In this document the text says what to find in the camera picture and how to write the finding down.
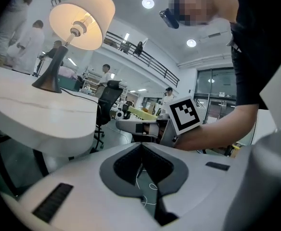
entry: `ceiling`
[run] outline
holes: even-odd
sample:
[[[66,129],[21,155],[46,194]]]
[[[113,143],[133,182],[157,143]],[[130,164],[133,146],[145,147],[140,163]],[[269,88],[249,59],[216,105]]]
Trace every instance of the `ceiling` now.
[[[89,68],[90,72],[102,76],[102,66],[109,64],[111,66],[110,72],[115,74],[114,80],[122,80],[122,84],[127,86],[128,90],[135,90],[136,93],[150,93],[150,94],[163,94],[165,88],[158,85],[154,81],[149,80],[146,76],[141,75],[139,72],[132,68],[123,65],[114,59],[97,53],[93,53]]]
[[[116,6],[115,17],[132,25],[146,35],[177,63],[203,56],[229,52],[225,45],[231,38],[230,25],[223,19],[215,19],[207,26],[171,29],[160,18],[159,12],[168,7],[168,0],[154,0],[152,9],[145,9],[142,0],[113,0]],[[221,33],[209,38],[208,35]],[[197,46],[190,48],[186,41],[195,39]]]

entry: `person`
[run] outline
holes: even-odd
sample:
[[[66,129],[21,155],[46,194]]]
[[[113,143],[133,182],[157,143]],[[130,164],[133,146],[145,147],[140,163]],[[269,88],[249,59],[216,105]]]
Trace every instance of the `person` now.
[[[110,69],[111,69],[111,67],[110,67],[109,64],[104,64],[103,67],[102,67],[102,71],[104,72],[104,74],[103,74],[103,76],[101,77],[101,79],[98,83],[98,88],[97,88],[96,93],[94,95],[97,98],[101,98],[102,93],[103,93],[105,87],[107,86],[107,82],[112,79],[111,73],[109,72]]]
[[[173,89],[171,87],[166,88],[164,97],[162,99],[161,114],[166,113],[166,104],[174,99]]]
[[[217,17],[230,22],[237,83],[234,111],[184,133],[176,148],[190,151],[232,144],[252,129],[258,109],[266,108],[259,93],[281,64],[281,0],[170,0],[169,9],[186,26],[207,25]]]
[[[140,41],[139,44],[137,45],[133,55],[137,54],[138,56],[140,56],[141,53],[142,53],[142,42]]]
[[[3,67],[9,46],[20,38],[32,0],[12,0],[0,17],[0,67]]]
[[[32,75],[35,69],[36,58],[41,52],[44,42],[43,22],[37,20],[33,27],[26,32],[21,41],[17,43],[20,49],[15,58],[12,70]]]
[[[36,70],[36,76],[38,76],[38,73],[39,73],[39,70],[41,68],[41,65],[43,63],[43,60],[46,58],[46,57],[50,57],[53,59],[53,57],[55,56],[57,50],[59,47],[61,47],[63,45],[63,43],[60,41],[60,40],[57,40],[54,42],[54,45],[53,45],[53,48],[49,51],[49,52],[46,52],[44,55],[40,56],[40,62],[37,66],[37,70]]]

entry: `black sleeve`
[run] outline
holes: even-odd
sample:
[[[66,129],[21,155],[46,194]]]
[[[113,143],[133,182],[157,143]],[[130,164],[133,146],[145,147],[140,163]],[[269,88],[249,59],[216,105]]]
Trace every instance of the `black sleeve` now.
[[[237,83],[236,105],[259,104],[261,98],[257,84],[259,81],[257,80],[257,73],[245,55],[233,47],[231,48],[231,58]]]

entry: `floor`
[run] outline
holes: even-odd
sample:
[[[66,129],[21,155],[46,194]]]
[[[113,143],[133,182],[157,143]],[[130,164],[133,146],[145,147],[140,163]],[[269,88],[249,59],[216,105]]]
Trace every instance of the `floor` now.
[[[107,150],[114,146],[121,144],[130,143],[132,140],[132,135],[123,131],[120,131],[115,126],[115,120],[111,120],[107,125],[102,126],[102,129],[105,133],[105,137],[101,138],[104,142],[103,149],[98,146],[98,150]],[[97,141],[93,141],[93,145],[89,148],[95,147]],[[10,174],[12,181],[16,187],[24,187],[34,184],[42,178],[42,174],[38,168],[38,165],[35,161],[33,152],[28,147],[18,143],[17,141],[10,139],[0,144],[0,152],[4,160],[5,166]],[[90,150],[83,153],[78,157],[85,157],[90,153]],[[67,158],[54,158],[44,155],[46,165],[49,172],[53,172],[65,164],[69,163]],[[143,204],[145,208],[154,215],[155,210],[155,200],[156,193],[152,180],[146,171],[143,171],[140,177],[137,180],[139,187],[143,190],[144,195],[147,198],[144,198]],[[0,175],[0,191],[8,193],[11,195],[11,192],[5,185],[4,181]]]

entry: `white table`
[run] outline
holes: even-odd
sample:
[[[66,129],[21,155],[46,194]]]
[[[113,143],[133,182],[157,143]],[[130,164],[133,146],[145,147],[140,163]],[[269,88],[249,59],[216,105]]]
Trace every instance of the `white table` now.
[[[52,156],[71,157],[89,149],[96,127],[97,98],[53,93],[31,86],[36,77],[0,68],[0,130]]]

